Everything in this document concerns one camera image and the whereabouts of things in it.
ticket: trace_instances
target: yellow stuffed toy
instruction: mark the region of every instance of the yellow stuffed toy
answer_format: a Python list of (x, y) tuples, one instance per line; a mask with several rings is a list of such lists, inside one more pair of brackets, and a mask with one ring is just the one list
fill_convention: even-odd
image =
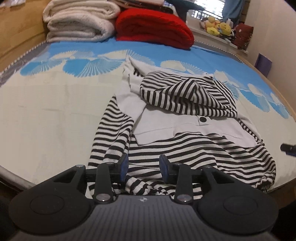
[(210, 23), (215, 24), (215, 18), (212, 17), (212, 16), (208, 17), (208, 21), (209, 21)]
[(215, 29), (215, 28), (207, 28), (207, 33), (208, 34), (211, 34), (211, 35), (214, 35), (214, 36), (218, 36), (220, 34), (220, 32)]
[(220, 23), (219, 24), (220, 33), (230, 36), (231, 35), (231, 27), (227, 23)]
[(206, 29), (207, 28), (214, 28), (215, 27), (215, 20), (213, 23), (211, 23), (209, 20), (206, 20), (205, 21), (205, 26), (206, 26)]

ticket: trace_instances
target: white wall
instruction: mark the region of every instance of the white wall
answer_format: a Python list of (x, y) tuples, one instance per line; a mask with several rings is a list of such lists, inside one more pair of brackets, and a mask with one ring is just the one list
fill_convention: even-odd
[(248, 61), (272, 61), (268, 79), (296, 110), (296, 12), (284, 0), (251, 0), (245, 24), (254, 26)]

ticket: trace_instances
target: metal screw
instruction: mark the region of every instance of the metal screw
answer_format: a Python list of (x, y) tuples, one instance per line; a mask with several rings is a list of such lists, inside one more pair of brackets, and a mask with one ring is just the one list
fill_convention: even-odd
[(96, 195), (96, 199), (101, 202), (106, 202), (110, 198), (111, 198), (110, 195), (107, 193), (100, 193), (100, 194)]
[(173, 164), (173, 170), (179, 170), (179, 167), (182, 165), (182, 163), (180, 163), (180, 162), (176, 162), (176, 163), (174, 163)]
[(108, 165), (109, 170), (112, 170), (115, 167), (115, 163), (114, 162), (108, 161), (108, 162), (106, 162), (106, 164)]
[(190, 202), (192, 200), (192, 197), (187, 194), (181, 194), (181, 195), (177, 196), (177, 199), (180, 202)]

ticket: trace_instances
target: black and white stripes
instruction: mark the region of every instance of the black and white stripes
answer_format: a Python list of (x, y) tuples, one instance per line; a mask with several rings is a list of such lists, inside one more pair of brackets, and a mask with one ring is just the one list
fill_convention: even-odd
[[(131, 73), (141, 75), (136, 69)], [(140, 94), (155, 108), (180, 114), (237, 117), (230, 90), (208, 76), (181, 77), (162, 71), (151, 72), (144, 77)], [(89, 168), (103, 162), (117, 162), (123, 153), (128, 153), (130, 165), (125, 189), (120, 190), (117, 184), (113, 184), (115, 193), (174, 196), (175, 187), (161, 181), (158, 158), (165, 154), (170, 162), (182, 162), (192, 169), (212, 165), (253, 187), (266, 190), (275, 179), (275, 162), (263, 142), (240, 119), (237, 121), (254, 137), (256, 147), (240, 147), (218, 134), (190, 132), (139, 146), (132, 134), (135, 120), (120, 111), (113, 96), (99, 124)], [(200, 198), (202, 193), (198, 183), (193, 184), (193, 190), (194, 198)]]
[(231, 92), (213, 77), (181, 77), (155, 71), (144, 77), (140, 90), (149, 104), (172, 112), (237, 117)]

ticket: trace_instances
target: wooden bed frame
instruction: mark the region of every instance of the wooden bed frame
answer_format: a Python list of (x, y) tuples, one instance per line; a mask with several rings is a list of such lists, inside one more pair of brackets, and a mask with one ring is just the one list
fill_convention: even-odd
[[(45, 41), (48, 30), (42, 21), (42, 12), (49, 2), (27, 0), (20, 6), (0, 9), (0, 73), (27, 50)], [(295, 110), (276, 87), (243, 56), (237, 56), (261, 76), (296, 121)], [(270, 195), (277, 200), (279, 207), (284, 207), (296, 199), (294, 187), (296, 178), (273, 190)]]

